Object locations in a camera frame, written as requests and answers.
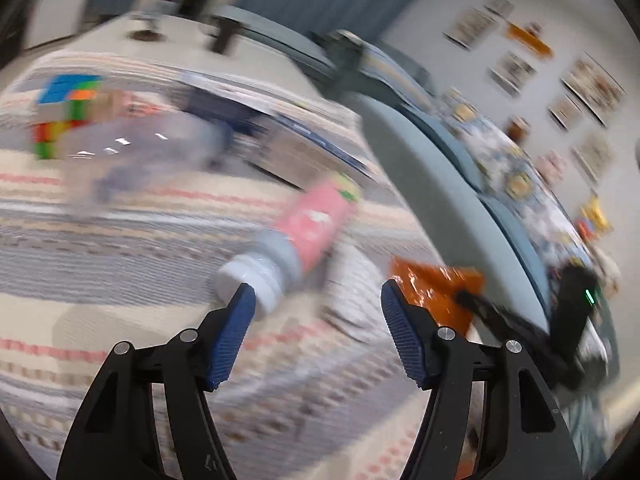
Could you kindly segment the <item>orange snack wrapper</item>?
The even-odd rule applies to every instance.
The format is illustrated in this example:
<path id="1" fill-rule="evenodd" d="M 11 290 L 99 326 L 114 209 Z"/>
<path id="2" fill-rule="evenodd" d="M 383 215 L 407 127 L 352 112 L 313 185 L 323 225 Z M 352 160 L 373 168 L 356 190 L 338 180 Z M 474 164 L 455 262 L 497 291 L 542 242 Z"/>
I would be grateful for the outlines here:
<path id="1" fill-rule="evenodd" d="M 439 326 L 453 328 L 461 336 L 469 331 L 473 315 L 454 297 L 458 292 L 479 294 L 484 286 L 483 274 L 473 268 L 435 266 L 393 256 L 390 277 L 408 304 L 429 310 Z"/>

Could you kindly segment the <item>pink label plastic bottle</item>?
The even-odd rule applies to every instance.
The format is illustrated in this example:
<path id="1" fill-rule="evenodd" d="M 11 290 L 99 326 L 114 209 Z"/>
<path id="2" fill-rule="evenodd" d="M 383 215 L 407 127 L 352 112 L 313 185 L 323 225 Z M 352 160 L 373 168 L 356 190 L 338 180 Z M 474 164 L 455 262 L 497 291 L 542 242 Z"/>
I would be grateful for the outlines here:
<path id="1" fill-rule="evenodd" d="M 217 296 L 228 301 L 243 284 L 254 289 L 255 315 L 270 314 L 332 247 L 357 209 L 360 186 L 331 172 L 295 197 L 268 228 L 217 271 Z"/>

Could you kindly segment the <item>clear crushed plastic bottle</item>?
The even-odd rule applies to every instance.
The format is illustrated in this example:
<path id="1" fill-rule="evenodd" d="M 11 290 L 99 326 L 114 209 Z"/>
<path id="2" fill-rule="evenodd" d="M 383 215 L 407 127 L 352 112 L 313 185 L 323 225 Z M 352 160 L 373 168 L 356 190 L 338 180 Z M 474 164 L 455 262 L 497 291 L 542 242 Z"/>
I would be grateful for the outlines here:
<path id="1" fill-rule="evenodd" d="M 117 117 L 65 133 L 61 171 L 66 200 L 78 216 L 218 162 L 230 148 L 226 122 L 186 112 Z"/>

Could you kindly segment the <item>white blue milk carton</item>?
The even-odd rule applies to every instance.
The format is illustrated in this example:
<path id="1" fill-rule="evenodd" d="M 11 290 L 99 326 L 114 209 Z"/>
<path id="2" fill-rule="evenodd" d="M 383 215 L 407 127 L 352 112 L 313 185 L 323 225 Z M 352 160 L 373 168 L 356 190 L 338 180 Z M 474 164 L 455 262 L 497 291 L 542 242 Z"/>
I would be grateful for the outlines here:
<path id="1" fill-rule="evenodd" d="M 295 186 L 338 172 L 360 186 L 374 181 L 363 160 L 349 154 L 322 133 L 282 114 L 260 114 L 250 121 L 244 158 L 256 168 Z"/>

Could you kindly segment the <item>multicolour puzzle cube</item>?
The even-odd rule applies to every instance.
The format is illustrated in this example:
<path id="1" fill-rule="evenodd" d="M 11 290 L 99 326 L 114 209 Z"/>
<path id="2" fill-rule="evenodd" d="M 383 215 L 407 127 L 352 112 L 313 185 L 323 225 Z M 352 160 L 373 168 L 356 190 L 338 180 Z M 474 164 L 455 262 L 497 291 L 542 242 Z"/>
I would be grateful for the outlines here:
<path id="1" fill-rule="evenodd" d="M 90 122 L 89 107 L 103 86 L 93 74 L 62 74 L 40 92 L 32 115 L 32 146 L 38 159 L 56 159 L 56 144 L 66 131 Z"/>

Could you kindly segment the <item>teal fabric sofa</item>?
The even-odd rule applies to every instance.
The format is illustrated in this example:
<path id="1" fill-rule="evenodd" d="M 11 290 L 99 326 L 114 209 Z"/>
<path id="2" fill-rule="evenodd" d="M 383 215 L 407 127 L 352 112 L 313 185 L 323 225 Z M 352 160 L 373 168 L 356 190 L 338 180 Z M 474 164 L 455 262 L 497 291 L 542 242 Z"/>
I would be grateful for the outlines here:
<path id="1" fill-rule="evenodd" d="M 480 270 L 492 300 L 549 333 L 562 266 L 548 268 L 521 222 L 489 194 L 476 162 L 439 118 L 442 96 L 421 65 L 344 29 L 300 34 L 236 6 L 217 16 L 287 55 L 325 96 L 358 113 L 376 158 L 444 259 Z"/>

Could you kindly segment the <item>floral sofa cushion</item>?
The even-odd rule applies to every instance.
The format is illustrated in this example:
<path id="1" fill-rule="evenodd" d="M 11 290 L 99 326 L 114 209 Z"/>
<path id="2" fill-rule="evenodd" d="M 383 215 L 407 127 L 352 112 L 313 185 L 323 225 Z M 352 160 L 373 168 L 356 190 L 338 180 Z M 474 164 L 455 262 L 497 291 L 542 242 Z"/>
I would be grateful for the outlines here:
<path id="1" fill-rule="evenodd" d="M 593 258 L 530 157 L 460 92 L 442 95 L 438 116 L 470 153 L 485 188 L 521 222 L 548 268 L 593 266 Z"/>

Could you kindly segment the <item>striped woven tablecloth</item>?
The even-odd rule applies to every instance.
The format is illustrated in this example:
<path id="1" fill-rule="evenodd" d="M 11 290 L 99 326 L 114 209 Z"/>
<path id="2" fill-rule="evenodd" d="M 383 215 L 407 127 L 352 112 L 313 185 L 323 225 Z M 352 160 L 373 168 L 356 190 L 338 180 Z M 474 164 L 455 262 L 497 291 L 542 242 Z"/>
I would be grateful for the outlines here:
<path id="1" fill-rule="evenodd" d="M 1 408 L 48 477 L 107 352 L 198 325 L 218 304 L 218 268 L 293 196 L 230 156 L 76 221 L 60 170 L 30 145 L 38 93 L 75 72 L 161 106 L 184 98 L 178 70 L 97 53 L 48 54 L 2 92 Z M 407 378 L 380 315 L 394 257 L 440 263 L 378 172 L 335 256 L 252 326 L 232 375 L 208 396 L 239 478 L 400 476 L 428 395 Z"/>

